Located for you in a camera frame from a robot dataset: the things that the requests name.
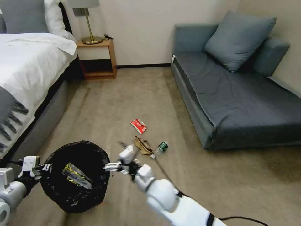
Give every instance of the robotic hand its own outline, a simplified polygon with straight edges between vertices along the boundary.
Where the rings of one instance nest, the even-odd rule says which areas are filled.
[[[111,172],[130,174],[132,181],[147,196],[147,204],[174,226],[226,226],[193,199],[183,195],[168,180],[156,180],[151,167],[134,159],[133,145],[119,154],[119,160],[106,164]]]
[[[7,224],[11,213],[38,183],[39,162],[38,156],[25,157],[17,179],[14,179],[12,168],[0,168],[0,226]]]

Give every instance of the beige carpet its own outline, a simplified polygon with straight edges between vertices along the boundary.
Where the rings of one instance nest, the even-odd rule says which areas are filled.
[[[142,137],[154,147],[169,142],[159,159],[166,172],[214,215],[242,215],[270,226],[300,225],[300,147],[204,150],[169,68],[123,69],[116,80],[72,83],[66,113],[39,155],[44,161],[66,143],[90,140],[114,161],[122,151],[117,142],[131,143],[138,135],[130,125],[135,118],[147,125]],[[153,167],[158,179],[164,178],[149,157],[139,159]],[[10,225],[168,225],[145,200],[127,175],[115,173],[101,205],[67,215],[37,185]],[[227,225],[257,224],[231,220]]]

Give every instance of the white duvet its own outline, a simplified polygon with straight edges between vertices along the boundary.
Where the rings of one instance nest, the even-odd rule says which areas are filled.
[[[0,34],[0,86],[29,109],[26,116],[14,112],[23,126],[12,122],[17,134],[6,128],[12,142],[0,135],[0,142],[8,146],[0,157],[32,122],[48,89],[75,59],[75,52],[74,41],[49,33]]]

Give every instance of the trash can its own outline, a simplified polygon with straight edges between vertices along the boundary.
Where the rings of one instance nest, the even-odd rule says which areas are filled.
[[[81,213],[103,201],[110,178],[103,167],[109,162],[107,153],[90,141],[66,144],[45,161],[49,169],[40,183],[66,213]]]

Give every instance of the bedside table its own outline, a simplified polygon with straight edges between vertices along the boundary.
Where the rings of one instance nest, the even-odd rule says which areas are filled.
[[[87,45],[76,43],[85,79],[116,78],[117,66],[112,40]]]

